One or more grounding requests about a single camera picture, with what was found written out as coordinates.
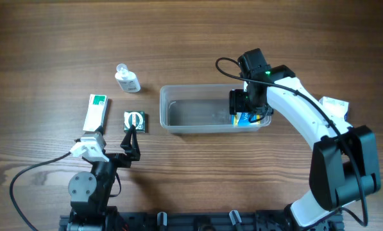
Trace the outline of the white green medicine box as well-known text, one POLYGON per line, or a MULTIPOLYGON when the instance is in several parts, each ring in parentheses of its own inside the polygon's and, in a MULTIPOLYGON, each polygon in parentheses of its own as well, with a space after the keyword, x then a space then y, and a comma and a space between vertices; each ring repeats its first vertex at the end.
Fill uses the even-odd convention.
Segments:
POLYGON ((83 131, 94 132, 104 125, 108 98, 106 95, 91 94, 83 131))

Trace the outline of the blue VapoDrops box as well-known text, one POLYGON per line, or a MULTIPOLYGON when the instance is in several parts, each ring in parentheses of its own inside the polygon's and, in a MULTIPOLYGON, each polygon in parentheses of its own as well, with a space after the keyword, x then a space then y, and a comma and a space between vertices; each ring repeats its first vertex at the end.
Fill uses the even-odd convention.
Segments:
POLYGON ((247 112, 238 112, 231 115, 231 124, 234 126, 257 126, 261 124, 260 115, 247 112))

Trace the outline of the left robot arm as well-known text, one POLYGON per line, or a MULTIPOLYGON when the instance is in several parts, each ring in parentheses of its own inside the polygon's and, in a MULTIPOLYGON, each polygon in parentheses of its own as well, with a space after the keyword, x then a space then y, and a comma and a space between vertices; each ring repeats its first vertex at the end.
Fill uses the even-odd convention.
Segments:
POLYGON ((115 196, 111 193, 114 182, 120 181, 117 170, 131 167, 140 158, 134 125, 121 143, 124 153, 106 153, 105 145, 103 127, 99 126, 94 132, 85 132, 70 149, 74 157, 82 157, 92 168, 77 173, 69 182, 72 211, 66 230, 130 229, 117 207, 109 206, 108 201, 115 196))

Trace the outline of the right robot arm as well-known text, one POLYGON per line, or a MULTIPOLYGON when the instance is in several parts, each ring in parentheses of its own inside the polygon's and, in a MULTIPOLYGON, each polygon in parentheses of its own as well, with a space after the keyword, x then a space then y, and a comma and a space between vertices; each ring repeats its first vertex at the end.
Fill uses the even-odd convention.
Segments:
POLYGON ((280 112, 312 150, 310 189, 282 210, 222 213, 126 213, 130 230, 342 230, 355 201, 380 190, 375 134, 336 117, 302 86, 285 65, 270 66, 260 49, 236 61, 236 85, 166 85, 160 122, 171 133, 258 130, 280 112))

